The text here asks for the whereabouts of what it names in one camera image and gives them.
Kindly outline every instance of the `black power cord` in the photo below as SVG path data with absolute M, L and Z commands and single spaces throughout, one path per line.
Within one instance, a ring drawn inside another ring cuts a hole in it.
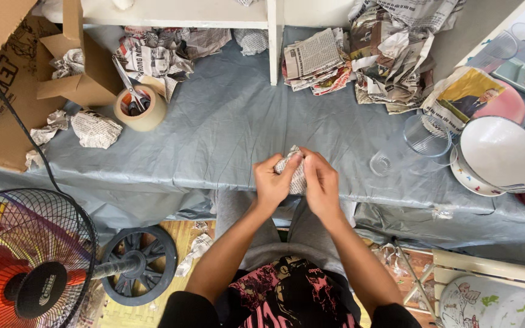
M 65 196 L 68 196 L 70 199 L 73 199 L 69 194 L 63 192 L 62 190 L 60 190 L 60 187 L 58 187 L 58 184 L 56 183 L 56 180 L 54 179 L 54 175 L 52 174 L 52 170 L 50 169 L 50 164 L 48 163 L 48 160 L 44 156 L 44 153 L 42 152 L 40 147 L 32 139 L 32 136 L 30 135 L 30 132 L 26 129 L 26 126 L 19 119 L 18 114 L 15 112 L 15 110 L 13 109 L 11 104 L 9 103 L 9 100 L 7 99 L 7 97 L 5 97 L 5 94 L 3 93 L 1 88 L 0 88 L 0 98 L 4 102 L 5 106 L 7 106 L 7 108 L 9 109 L 11 114 L 13 115 L 13 117 L 15 117 L 15 120 L 18 122 L 19 126 L 22 128 L 23 133 L 25 133 L 26 137 L 32 143 L 32 146 L 36 149 L 38 154 L 40 154 L 40 156 L 42 157 L 42 160 L 44 160 L 44 165 L 46 166 L 46 171 L 48 171 L 48 176 L 50 177 L 50 181 L 52 182 L 52 184 L 54 184 L 54 188 L 56 188 L 56 190 L 58 190 L 59 193 L 65 195 Z

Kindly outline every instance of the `black t-shirt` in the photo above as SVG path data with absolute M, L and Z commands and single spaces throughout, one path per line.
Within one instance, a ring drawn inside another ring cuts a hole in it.
M 190 292 L 173 293 L 165 307 L 163 327 L 359 327 L 360 309 L 340 274 L 285 256 L 253 272 L 239 270 L 215 306 Z M 402 306 L 376 308 L 373 328 L 417 328 Z

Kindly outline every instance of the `scissors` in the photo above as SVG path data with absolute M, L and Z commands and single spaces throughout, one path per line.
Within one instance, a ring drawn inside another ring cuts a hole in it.
M 120 75 L 122 79 L 122 83 L 125 84 L 125 88 L 127 88 L 127 91 L 131 94 L 131 102 L 128 106 L 129 116 L 137 116 L 141 115 L 144 111 L 146 111 L 151 101 L 147 97 L 143 97 L 135 89 L 133 89 L 133 86 L 131 85 L 131 81 L 129 80 L 129 77 L 125 73 L 125 69 L 122 67 L 119 60 L 116 59 L 116 57 L 113 57 L 113 63 L 115 64 L 115 67 L 117 67 L 117 72 Z

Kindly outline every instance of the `fan pole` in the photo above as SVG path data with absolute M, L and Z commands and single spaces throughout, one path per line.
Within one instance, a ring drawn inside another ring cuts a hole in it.
M 125 272 L 131 272 L 135 270 L 141 261 L 136 257 L 129 257 L 120 261 L 106 262 L 102 265 L 97 265 L 92 273 L 92 279 L 101 279 L 110 277 Z

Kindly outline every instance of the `white bucket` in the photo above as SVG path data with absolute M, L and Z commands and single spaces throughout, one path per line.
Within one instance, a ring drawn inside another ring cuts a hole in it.
M 525 289 L 483 277 L 453 280 L 441 295 L 445 328 L 525 328 Z

